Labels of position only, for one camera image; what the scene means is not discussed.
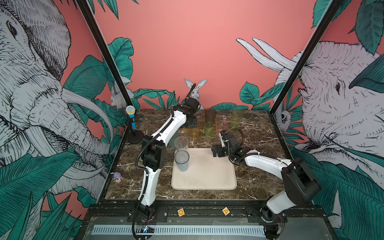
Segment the clear plastic glass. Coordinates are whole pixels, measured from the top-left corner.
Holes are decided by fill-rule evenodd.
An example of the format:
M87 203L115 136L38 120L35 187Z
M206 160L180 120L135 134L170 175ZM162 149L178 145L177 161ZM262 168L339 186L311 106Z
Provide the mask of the clear plastic glass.
M177 151L187 151L189 148L189 140L186 137L178 137L174 141Z

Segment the beige square tray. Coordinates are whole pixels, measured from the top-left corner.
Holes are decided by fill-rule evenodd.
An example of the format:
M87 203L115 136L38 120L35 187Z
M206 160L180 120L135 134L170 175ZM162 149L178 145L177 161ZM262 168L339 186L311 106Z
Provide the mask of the beige square tray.
M210 148L189 148L188 169L174 163L171 186L175 190L234 190L237 179L228 157L213 157Z

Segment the blue grey plastic glass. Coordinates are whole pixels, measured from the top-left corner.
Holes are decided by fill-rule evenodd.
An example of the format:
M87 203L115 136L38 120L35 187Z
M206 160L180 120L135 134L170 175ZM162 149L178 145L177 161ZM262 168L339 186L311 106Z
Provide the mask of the blue grey plastic glass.
M174 160L177 164L177 167L181 172L185 172L189 168L189 159L190 155L185 150L177 151L174 155Z

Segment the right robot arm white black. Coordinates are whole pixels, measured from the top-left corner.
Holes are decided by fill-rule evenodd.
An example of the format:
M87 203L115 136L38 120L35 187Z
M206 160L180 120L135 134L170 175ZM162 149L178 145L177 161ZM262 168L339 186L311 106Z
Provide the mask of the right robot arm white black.
M283 181L284 190L265 201L258 215L266 223L281 220L285 210L307 207L322 186L308 164L301 158L294 160L271 157L244 147L235 135L221 131L220 145L213 145L214 157L227 157L233 165L246 165L272 174Z

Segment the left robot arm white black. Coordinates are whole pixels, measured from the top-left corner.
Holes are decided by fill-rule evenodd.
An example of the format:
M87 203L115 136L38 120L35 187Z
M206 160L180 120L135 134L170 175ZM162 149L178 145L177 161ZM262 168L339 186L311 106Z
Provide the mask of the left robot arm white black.
M142 139L142 149L135 160L135 167L143 170L144 176L134 217L139 217L143 222L151 221L156 214L156 187L168 159L167 146L179 128L197 126L195 113L199 108L198 100L185 98L182 103L171 108L169 118L156 132Z

